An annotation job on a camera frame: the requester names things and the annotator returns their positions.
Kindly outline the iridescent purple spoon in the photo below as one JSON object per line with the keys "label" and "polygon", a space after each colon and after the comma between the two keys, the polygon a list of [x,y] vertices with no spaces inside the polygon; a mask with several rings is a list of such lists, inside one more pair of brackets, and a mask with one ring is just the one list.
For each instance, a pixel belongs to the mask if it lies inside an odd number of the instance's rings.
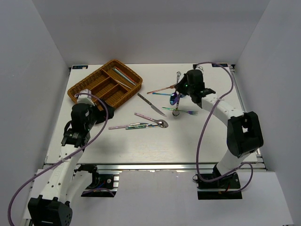
{"label": "iridescent purple spoon", "polygon": [[179,95],[177,92],[174,92],[170,95],[169,103],[170,105],[175,105],[179,99]]}

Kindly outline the dark handled silver spoon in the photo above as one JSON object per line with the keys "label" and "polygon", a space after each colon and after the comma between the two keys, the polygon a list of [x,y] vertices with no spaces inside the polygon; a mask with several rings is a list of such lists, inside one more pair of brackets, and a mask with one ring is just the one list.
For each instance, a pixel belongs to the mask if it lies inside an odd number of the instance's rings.
{"label": "dark handled silver spoon", "polygon": [[179,114],[180,114],[179,109],[178,109],[178,107],[179,107],[179,102],[180,102],[180,95],[177,96],[176,107],[175,107],[175,109],[174,109],[173,112],[172,112],[172,115],[173,115],[174,117],[177,117],[177,116],[179,116]]}

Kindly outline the clear white chopstick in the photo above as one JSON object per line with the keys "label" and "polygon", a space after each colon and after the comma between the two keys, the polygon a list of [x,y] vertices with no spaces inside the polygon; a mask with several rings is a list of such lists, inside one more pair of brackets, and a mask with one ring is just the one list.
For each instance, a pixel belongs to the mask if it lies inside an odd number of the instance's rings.
{"label": "clear white chopstick", "polygon": [[115,80],[117,83],[119,83],[120,85],[122,85],[122,86],[124,86],[124,87],[126,87],[126,88],[128,88],[128,89],[131,89],[131,87],[129,87],[129,86],[127,86],[126,84],[124,84],[124,83],[122,83],[122,82],[120,82],[120,81],[118,81],[118,80]]}

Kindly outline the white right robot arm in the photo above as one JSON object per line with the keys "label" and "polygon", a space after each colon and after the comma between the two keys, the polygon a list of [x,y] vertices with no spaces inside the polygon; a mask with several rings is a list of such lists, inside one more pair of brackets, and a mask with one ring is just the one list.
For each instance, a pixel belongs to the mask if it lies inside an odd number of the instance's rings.
{"label": "white right robot arm", "polygon": [[212,177],[205,179],[198,174],[198,178],[203,182],[213,183],[219,188],[225,187],[230,181],[229,175],[234,174],[243,165],[246,157],[263,146],[258,115],[253,111],[243,112],[231,106],[225,102],[223,96],[218,97],[214,90],[206,88],[203,73],[197,69],[187,71],[175,88],[179,93],[190,96],[192,102],[201,109],[209,112],[201,130],[196,162],[199,161],[201,141],[211,117],[215,116],[227,127],[227,151],[214,166]]}

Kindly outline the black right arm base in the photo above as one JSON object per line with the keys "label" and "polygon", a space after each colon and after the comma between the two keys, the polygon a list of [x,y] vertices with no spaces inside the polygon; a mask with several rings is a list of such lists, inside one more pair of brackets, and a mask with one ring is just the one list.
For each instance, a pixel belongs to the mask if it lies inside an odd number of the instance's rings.
{"label": "black right arm base", "polygon": [[194,175],[192,180],[197,183],[197,193],[199,200],[241,200],[240,181],[238,174],[230,174],[225,178],[214,182],[204,182],[198,175]]}

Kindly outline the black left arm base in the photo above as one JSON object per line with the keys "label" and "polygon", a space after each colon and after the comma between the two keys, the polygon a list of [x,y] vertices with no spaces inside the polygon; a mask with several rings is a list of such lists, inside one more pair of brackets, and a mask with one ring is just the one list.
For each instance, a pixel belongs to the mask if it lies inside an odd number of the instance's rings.
{"label": "black left arm base", "polygon": [[82,193],[82,197],[110,197],[117,193],[118,175],[99,170],[96,165],[80,165],[75,172],[86,171],[91,175],[92,182]]}

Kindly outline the rose gold fork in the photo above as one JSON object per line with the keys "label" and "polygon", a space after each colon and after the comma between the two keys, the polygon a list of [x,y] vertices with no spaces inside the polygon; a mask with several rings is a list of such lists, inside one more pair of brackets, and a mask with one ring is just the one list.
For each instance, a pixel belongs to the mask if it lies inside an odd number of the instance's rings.
{"label": "rose gold fork", "polygon": [[174,89],[174,88],[175,88],[175,84],[171,85],[171,86],[168,86],[168,87],[165,87],[165,88],[161,88],[161,89],[157,89],[157,90],[154,90],[154,91],[147,92],[147,94],[156,93],[156,92],[163,91],[163,90],[166,90],[166,89]]}

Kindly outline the blue right table label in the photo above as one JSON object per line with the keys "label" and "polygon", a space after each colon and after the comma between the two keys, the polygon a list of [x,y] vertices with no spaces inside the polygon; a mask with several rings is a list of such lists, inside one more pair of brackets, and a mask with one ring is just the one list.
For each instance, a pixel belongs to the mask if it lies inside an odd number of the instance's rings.
{"label": "blue right table label", "polygon": [[226,63],[212,64],[212,67],[229,67]]}

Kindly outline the blue table label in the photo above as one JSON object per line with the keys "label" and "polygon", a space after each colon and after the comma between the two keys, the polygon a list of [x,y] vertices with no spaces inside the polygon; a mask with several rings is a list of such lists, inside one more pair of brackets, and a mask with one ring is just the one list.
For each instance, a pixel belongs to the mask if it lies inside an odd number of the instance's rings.
{"label": "blue table label", "polygon": [[87,65],[73,65],[72,69],[73,70],[82,70],[82,69],[87,69],[88,66]]}
{"label": "blue table label", "polygon": [[212,64],[212,67],[229,67],[226,63]]}

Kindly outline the brown wicker cutlery tray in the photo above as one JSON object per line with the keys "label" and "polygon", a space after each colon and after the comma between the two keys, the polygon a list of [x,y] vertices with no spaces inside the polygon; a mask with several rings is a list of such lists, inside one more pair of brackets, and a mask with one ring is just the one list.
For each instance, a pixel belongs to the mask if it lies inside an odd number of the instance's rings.
{"label": "brown wicker cutlery tray", "polygon": [[[134,86],[121,77],[113,70],[113,67],[118,68],[124,74],[132,78],[136,82],[136,85]],[[120,85],[114,79],[126,84],[131,87],[131,89]],[[67,91],[67,94],[70,99],[76,103],[77,99],[75,94],[78,94],[84,89],[89,89],[92,95],[104,100],[108,105],[117,109],[141,89],[142,83],[142,77],[124,63],[114,59],[73,85]]]}

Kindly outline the blue iridescent fork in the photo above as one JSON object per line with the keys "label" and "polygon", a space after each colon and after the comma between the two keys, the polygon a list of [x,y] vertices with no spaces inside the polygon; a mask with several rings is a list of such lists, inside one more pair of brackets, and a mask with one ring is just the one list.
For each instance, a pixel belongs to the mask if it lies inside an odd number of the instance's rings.
{"label": "blue iridescent fork", "polygon": [[168,93],[158,93],[158,92],[153,92],[151,93],[153,95],[161,95],[161,96],[171,96],[171,94],[168,94]]}

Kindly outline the blue left table label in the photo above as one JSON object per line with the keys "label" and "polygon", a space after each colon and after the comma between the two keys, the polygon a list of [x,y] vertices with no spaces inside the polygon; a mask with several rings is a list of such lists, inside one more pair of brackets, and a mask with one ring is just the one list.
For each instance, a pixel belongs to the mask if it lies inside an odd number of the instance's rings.
{"label": "blue left table label", "polygon": [[73,70],[82,70],[82,69],[87,69],[88,66],[87,65],[73,65],[72,69]]}

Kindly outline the pink handled knife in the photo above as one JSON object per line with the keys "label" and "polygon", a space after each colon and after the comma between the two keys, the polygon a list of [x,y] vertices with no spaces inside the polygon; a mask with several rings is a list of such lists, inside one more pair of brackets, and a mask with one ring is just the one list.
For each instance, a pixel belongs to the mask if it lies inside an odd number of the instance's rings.
{"label": "pink handled knife", "polygon": [[112,127],[109,127],[108,129],[109,130],[114,130],[114,129],[125,129],[127,127],[130,127],[130,126],[139,126],[139,125],[146,125],[147,123],[131,123],[131,124],[128,124],[128,125],[121,125],[121,126],[112,126]]}

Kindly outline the green handled rainbow fork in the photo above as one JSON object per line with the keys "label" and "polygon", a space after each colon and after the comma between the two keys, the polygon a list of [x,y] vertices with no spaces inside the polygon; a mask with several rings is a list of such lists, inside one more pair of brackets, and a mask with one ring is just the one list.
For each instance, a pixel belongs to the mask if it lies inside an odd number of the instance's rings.
{"label": "green handled rainbow fork", "polygon": [[179,111],[183,113],[187,113],[189,115],[198,115],[198,111],[186,111],[186,110],[176,110],[175,108],[168,108],[168,107],[162,107],[163,110],[170,110],[170,111]]}

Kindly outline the black handled steel knife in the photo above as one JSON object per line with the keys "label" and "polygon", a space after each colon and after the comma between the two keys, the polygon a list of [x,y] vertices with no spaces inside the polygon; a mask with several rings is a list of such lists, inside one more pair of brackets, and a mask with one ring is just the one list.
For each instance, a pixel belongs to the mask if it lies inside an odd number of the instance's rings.
{"label": "black handled steel knife", "polygon": [[166,117],[166,115],[160,111],[154,104],[152,104],[149,100],[147,100],[145,97],[143,97],[140,93],[137,94],[138,97],[140,97],[144,102],[146,102],[148,105],[151,106],[151,108],[156,111],[157,113],[159,113],[160,115]]}

